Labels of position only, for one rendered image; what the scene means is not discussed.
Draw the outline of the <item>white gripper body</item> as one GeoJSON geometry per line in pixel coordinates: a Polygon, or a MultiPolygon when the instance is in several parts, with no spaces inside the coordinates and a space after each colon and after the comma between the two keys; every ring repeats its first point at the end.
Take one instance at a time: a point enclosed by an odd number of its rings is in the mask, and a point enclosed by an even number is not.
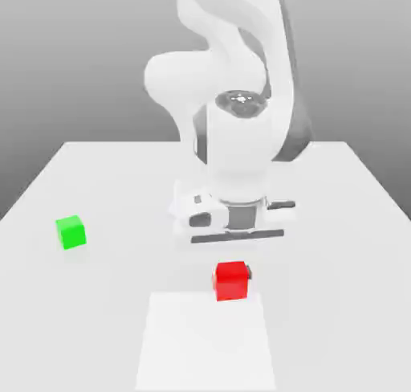
{"type": "Polygon", "coordinates": [[[225,231],[208,235],[194,235],[188,242],[188,253],[195,255],[223,253],[224,251],[261,251],[285,236],[285,230],[262,229],[254,231],[225,231]]]}

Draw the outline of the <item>small red cube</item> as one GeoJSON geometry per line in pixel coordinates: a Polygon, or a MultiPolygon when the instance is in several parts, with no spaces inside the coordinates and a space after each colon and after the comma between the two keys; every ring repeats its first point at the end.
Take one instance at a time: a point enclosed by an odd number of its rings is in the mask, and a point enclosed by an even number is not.
{"type": "Polygon", "coordinates": [[[213,273],[217,301],[246,299],[248,283],[246,264],[243,261],[218,263],[213,273]]]}

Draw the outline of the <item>small green cube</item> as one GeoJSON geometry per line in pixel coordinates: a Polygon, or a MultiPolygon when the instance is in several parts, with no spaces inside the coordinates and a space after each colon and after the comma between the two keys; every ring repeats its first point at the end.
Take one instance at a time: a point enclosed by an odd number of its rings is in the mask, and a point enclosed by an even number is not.
{"type": "Polygon", "coordinates": [[[87,243],[85,228],[78,215],[57,219],[55,225],[60,244],[64,250],[87,243]]]}

